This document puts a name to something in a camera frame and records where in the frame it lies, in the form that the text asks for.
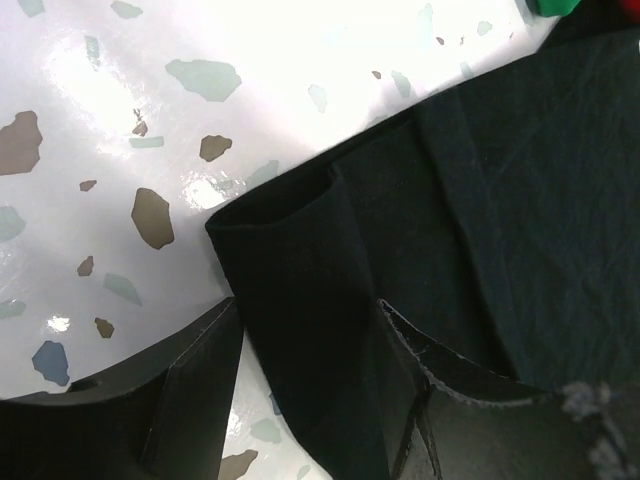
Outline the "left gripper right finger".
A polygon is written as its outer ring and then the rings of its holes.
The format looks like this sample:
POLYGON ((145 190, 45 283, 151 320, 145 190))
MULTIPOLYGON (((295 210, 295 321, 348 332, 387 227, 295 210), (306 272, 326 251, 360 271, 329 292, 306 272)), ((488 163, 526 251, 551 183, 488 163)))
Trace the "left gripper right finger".
POLYGON ((556 391, 498 375, 377 302, 394 479, 636 479, 639 386, 556 391))

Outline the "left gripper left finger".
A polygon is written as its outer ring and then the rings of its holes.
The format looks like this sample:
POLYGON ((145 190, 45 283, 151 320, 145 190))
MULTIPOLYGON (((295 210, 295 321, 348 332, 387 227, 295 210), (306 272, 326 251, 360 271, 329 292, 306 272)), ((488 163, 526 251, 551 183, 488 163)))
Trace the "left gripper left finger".
POLYGON ((65 393, 2 401, 2 478, 217 478, 242 340, 227 298, 65 393))

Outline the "black t shirt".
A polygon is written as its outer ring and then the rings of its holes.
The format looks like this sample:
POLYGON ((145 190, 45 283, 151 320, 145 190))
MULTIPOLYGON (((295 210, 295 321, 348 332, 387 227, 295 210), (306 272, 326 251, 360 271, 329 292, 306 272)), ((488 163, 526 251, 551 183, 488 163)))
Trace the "black t shirt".
POLYGON ((273 396, 393 479, 430 390, 499 408, 494 479, 639 475, 639 31, 389 118, 206 224, 273 396))

